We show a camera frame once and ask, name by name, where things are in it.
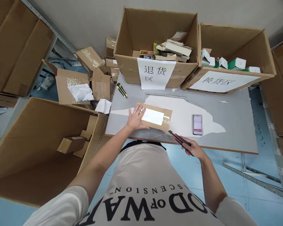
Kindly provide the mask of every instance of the blue floor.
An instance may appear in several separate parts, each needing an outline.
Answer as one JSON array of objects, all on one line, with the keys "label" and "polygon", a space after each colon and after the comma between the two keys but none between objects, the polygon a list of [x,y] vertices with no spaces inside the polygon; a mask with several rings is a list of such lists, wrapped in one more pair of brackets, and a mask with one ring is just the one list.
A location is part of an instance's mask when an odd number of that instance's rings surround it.
[{"label": "blue floor", "polygon": [[[56,96],[54,93],[56,92],[56,86],[51,87],[51,89],[51,94],[44,94],[44,91],[34,91],[32,95],[55,100]],[[240,154],[210,149],[205,149],[205,152],[211,158],[228,195],[238,200],[258,225],[283,226],[283,198],[222,166],[222,162],[224,162],[236,169],[242,170],[242,163],[244,163],[247,166],[279,178],[273,146],[261,103],[260,90],[251,90],[250,97],[254,114],[259,155]],[[202,174],[199,161],[196,158],[188,157],[178,145],[163,145],[167,148],[172,165],[187,186],[204,201]],[[95,197],[91,202],[90,208],[93,207],[105,194],[115,166],[116,161],[105,173]],[[36,209],[33,207],[13,203],[0,198],[0,225],[22,225],[35,210]]]}]

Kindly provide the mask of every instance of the white paper sheet on table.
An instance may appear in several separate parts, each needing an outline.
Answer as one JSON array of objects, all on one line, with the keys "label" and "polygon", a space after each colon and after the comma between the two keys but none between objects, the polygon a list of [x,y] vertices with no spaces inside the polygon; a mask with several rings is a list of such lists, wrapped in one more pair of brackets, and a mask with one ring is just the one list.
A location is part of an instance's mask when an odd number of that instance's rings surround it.
[{"label": "white paper sheet on table", "polygon": [[68,86],[69,91],[72,93],[75,101],[88,101],[93,100],[92,90],[87,83]]},{"label": "white paper sheet on table", "polygon": [[258,78],[260,77],[208,71],[190,89],[224,93]]},{"label": "white paper sheet on table", "polygon": [[166,89],[176,61],[137,58],[141,89]]},{"label": "white paper sheet on table", "polygon": [[104,114],[109,114],[111,107],[111,102],[106,99],[100,99],[95,108],[95,111],[102,112]]},{"label": "white paper sheet on table", "polygon": [[162,125],[164,114],[159,111],[146,109],[145,114],[142,116],[143,121],[148,121],[157,125]]}]

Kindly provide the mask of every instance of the wall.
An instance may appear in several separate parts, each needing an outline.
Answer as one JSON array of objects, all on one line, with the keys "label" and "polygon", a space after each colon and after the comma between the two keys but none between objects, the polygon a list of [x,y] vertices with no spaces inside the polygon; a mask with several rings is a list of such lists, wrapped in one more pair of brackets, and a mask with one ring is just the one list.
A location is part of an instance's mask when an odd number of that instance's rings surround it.
[{"label": "wall", "polygon": [[198,12],[198,22],[265,28],[271,47],[283,40],[283,0],[29,0],[75,49],[102,56],[105,36],[116,38],[123,8]]}]

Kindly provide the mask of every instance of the phone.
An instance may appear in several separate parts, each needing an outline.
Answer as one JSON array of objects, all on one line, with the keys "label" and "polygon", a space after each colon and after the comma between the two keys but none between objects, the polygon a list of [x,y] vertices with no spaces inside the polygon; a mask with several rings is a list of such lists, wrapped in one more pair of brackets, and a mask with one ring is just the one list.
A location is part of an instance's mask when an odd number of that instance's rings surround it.
[{"label": "phone", "polygon": [[192,119],[193,119],[193,134],[202,136],[203,135],[202,115],[192,115]]}]

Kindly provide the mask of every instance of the handwritten sign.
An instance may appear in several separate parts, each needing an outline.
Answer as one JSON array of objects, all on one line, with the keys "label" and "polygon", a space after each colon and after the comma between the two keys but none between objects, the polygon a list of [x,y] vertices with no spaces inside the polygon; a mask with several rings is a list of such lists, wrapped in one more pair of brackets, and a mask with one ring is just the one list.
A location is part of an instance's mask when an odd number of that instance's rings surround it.
[{"label": "handwritten sign", "polygon": [[208,71],[190,89],[224,93],[243,86],[260,77]]},{"label": "handwritten sign", "polygon": [[176,61],[137,58],[141,89],[166,89]]}]

